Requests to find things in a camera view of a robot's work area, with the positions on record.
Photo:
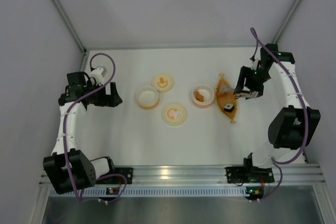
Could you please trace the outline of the black white sushi roll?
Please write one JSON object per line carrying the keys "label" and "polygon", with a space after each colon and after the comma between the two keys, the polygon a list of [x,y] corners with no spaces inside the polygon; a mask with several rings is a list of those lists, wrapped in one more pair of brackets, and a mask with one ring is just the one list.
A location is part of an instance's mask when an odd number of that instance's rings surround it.
{"label": "black white sushi roll", "polygon": [[228,113],[231,113],[233,112],[235,109],[235,105],[233,103],[227,103],[225,106],[224,106],[224,111],[225,112],[228,112]]}

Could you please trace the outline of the orange fried food piece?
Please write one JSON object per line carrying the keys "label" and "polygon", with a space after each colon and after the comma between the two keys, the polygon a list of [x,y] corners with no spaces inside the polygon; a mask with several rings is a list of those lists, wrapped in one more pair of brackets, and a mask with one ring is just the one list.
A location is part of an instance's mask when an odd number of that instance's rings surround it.
{"label": "orange fried food piece", "polygon": [[196,91],[195,92],[195,99],[199,102],[204,102],[205,101],[205,98],[202,94],[200,94],[199,91]]}

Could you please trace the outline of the cream lid pink handle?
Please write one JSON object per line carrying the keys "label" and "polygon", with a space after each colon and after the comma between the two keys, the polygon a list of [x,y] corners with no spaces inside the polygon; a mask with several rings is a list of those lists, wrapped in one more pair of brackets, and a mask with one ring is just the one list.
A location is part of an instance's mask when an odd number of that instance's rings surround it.
{"label": "cream lid pink handle", "polygon": [[163,109],[162,118],[170,126],[179,126],[186,119],[186,109],[178,103],[169,104]]}

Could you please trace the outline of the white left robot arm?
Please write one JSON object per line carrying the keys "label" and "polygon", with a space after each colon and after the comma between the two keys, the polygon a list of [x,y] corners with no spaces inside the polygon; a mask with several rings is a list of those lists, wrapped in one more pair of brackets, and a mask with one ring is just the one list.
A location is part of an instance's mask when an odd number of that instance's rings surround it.
{"label": "white left robot arm", "polygon": [[81,151],[80,132],[89,105],[117,107],[122,103],[116,84],[110,82],[111,94],[106,93],[103,67],[90,73],[67,74],[68,84],[58,99],[60,126],[51,155],[43,160],[43,168],[57,194],[93,187],[97,180],[116,171],[109,156],[89,160]]}

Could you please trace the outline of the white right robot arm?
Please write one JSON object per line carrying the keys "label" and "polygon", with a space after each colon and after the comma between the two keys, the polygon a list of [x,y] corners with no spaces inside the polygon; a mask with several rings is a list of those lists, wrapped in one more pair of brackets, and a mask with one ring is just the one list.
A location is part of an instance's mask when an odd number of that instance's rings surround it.
{"label": "white right robot arm", "polygon": [[310,143],[321,119],[319,110],[305,100],[296,77],[295,59],[278,45],[260,48],[260,59],[251,57],[252,67],[242,67],[233,94],[236,98],[254,99],[264,93],[270,80],[275,87],[280,111],[268,127],[268,141],[244,158],[243,175],[273,182],[273,164],[295,161]]}

